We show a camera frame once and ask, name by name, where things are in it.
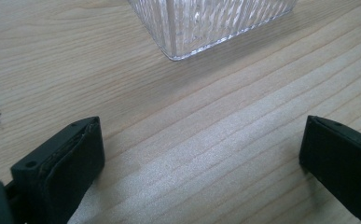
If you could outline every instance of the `transparent container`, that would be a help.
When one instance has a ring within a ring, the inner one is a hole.
[[[274,20],[297,0],[129,0],[163,53],[174,61]]]

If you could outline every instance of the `wooden table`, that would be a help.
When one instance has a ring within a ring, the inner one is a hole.
[[[125,0],[0,0],[0,180],[100,116],[106,164],[70,223],[356,223],[298,164],[307,115],[361,132],[361,0],[181,62]]]

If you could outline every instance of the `clear plastic container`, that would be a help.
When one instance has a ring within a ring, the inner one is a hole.
[[[129,0],[162,51],[185,59],[287,12],[297,0]]]

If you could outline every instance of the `wooden surface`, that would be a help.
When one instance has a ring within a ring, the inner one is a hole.
[[[298,164],[307,115],[361,132],[361,0],[169,61],[125,0],[0,0],[0,180],[100,116],[106,164],[70,223],[357,223]]]

